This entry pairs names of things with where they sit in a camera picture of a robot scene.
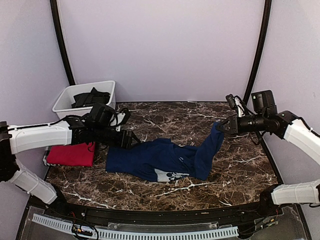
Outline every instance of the folded red cloth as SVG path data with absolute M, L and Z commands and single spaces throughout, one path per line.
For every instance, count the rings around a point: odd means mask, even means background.
M 82 143 L 77 145 L 53 146 L 46 162 L 48 164 L 66 166 L 92 167 L 95 145 L 95 143 L 92 146 Z

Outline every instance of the marble pattern surface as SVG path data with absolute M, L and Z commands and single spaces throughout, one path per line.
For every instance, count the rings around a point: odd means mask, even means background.
M 219 102 L 120 103 L 131 117 L 125 128 L 142 141 L 171 138 L 178 145 L 199 146 L 213 122 L 234 112 Z M 97 147 L 93 167 L 51 167 L 47 181 L 61 188 L 68 202 L 137 211 L 203 210 L 252 203 L 277 183 L 262 147 L 249 134 L 226 135 L 214 156 L 206 181 L 186 177 L 174 182 L 148 182 L 126 173 L 105 172 L 108 149 Z

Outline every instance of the white vent grille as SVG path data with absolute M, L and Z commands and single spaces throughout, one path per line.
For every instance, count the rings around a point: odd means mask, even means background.
M 34 214 L 33 222 L 55 229 L 60 232 L 72 234 L 72 222 L 67 220 L 58 220 L 45 215 Z M 143 232 L 125 232 L 112 231 L 96 228 L 100 240 L 218 240 L 238 236 L 238 227 L 228 227 L 208 231 L 181 232 L 181 233 L 143 233 Z M 91 239 L 96 239 L 96 233 L 93 233 Z

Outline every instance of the blue t-shirt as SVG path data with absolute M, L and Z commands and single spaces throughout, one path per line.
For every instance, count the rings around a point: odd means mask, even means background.
M 110 147 L 106 171 L 128 173 L 150 182 L 169 182 L 186 176 L 206 180 L 224 140 L 216 125 L 199 147 L 181 147 L 169 138 L 143 142 L 132 149 Z

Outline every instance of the white bin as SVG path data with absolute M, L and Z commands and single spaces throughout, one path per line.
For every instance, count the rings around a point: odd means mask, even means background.
M 110 93 L 110 100 L 106 104 L 109 107 L 115 109 L 116 108 L 116 95 L 115 95 L 115 81 L 101 81 L 101 82 L 93 82 L 86 84 L 79 84 L 66 87 L 58 100 L 54 104 L 52 111 L 54 111 L 60 119 L 64 118 L 67 115 L 77 115 L 83 116 L 87 114 L 92 109 L 92 106 L 88 107 L 79 107 L 79 108 L 71 108 L 71 104 L 75 103 L 74 96 L 77 94 L 90 93 L 92 88 L 99 92 L 108 92 Z

